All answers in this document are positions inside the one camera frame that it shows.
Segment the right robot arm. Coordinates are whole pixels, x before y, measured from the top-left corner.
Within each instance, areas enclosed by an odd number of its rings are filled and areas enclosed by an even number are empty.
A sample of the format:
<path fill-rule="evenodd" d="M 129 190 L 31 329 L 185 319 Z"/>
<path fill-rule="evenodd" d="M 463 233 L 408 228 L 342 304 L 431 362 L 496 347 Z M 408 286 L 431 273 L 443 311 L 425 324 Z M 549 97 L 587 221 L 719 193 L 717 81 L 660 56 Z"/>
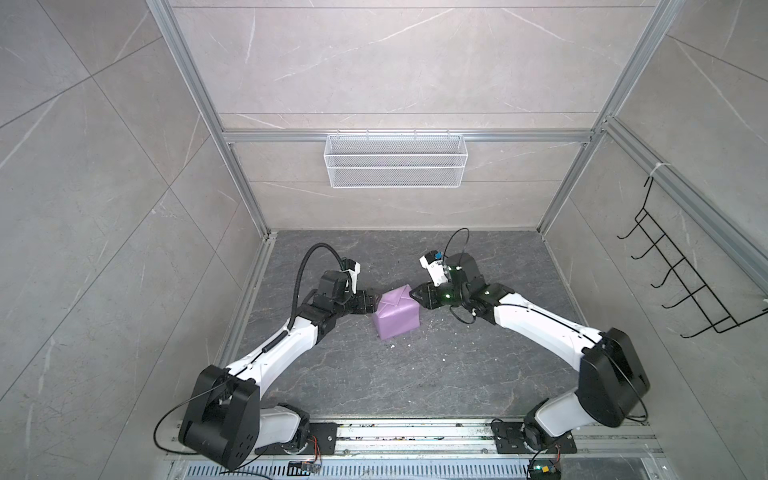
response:
<path fill-rule="evenodd" d="M 565 361 L 578 374 L 574 389 L 546 399 L 526 415 L 521 433 L 539 451 L 572 430 L 598 423 L 617 428 L 644 404 L 650 381 L 629 336 L 588 327 L 552 313 L 515 290 L 489 283 L 467 253 L 445 256 L 432 250 L 420 259 L 430 277 L 410 296 L 427 310 L 460 307 L 474 319 L 516 332 Z"/>

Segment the pink wrapping paper sheet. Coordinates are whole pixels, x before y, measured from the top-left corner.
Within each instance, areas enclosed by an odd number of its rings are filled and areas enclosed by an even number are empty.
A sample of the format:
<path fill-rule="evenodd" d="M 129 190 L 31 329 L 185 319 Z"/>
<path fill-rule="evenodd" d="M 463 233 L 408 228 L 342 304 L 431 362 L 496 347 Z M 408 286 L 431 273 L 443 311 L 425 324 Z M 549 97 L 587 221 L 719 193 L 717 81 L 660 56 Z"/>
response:
<path fill-rule="evenodd" d="M 381 340 L 403 335 L 420 327 L 420 305 L 411 296 L 409 284 L 382 295 L 373 323 Z"/>

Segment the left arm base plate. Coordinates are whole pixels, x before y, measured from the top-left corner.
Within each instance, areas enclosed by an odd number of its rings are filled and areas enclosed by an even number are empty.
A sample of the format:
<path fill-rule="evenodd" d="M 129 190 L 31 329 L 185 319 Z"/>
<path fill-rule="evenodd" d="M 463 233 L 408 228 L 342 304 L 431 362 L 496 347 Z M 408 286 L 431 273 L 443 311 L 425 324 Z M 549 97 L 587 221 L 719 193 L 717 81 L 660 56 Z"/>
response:
<path fill-rule="evenodd" d="M 254 454 L 314 456 L 316 450 L 319 450 L 319 455 L 322 457 L 332 455 L 335 452 L 338 429 L 337 423 L 310 422 L 300 426 L 289 442 L 259 447 L 254 450 Z"/>

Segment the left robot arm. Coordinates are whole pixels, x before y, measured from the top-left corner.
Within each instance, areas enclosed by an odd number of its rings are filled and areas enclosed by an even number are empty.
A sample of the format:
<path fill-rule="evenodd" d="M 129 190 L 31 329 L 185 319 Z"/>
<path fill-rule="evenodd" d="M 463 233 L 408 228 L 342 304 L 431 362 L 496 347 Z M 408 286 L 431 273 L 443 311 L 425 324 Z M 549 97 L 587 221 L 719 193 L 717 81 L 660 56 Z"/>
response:
<path fill-rule="evenodd" d="M 299 453 L 310 437 L 309 416 L 282 403 L 263 408 L 271 384 L 315 347 L 347 315 L 371 314 L 377 297 L 357 287 L 359 265 L 325 272 L 294 317 L 255 350 L 198 376 L 179 427 L 178 441 L 227 469 L 242 466 L 258 449 L 278 445 Z"/>

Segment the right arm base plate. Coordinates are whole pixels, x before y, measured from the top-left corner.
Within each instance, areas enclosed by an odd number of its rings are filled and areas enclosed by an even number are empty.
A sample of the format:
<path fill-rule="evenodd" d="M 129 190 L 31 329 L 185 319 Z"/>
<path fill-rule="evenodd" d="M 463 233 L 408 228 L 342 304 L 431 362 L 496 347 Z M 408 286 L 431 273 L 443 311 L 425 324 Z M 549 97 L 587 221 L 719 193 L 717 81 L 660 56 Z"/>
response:
<path fill-rule="evenodd" d="M 490 422 L 493 440 L 499 454 L 574 454 L 577 447 L 573 436 L 566 432 L 551 437 L 533 424 L 493 419 Z"/>

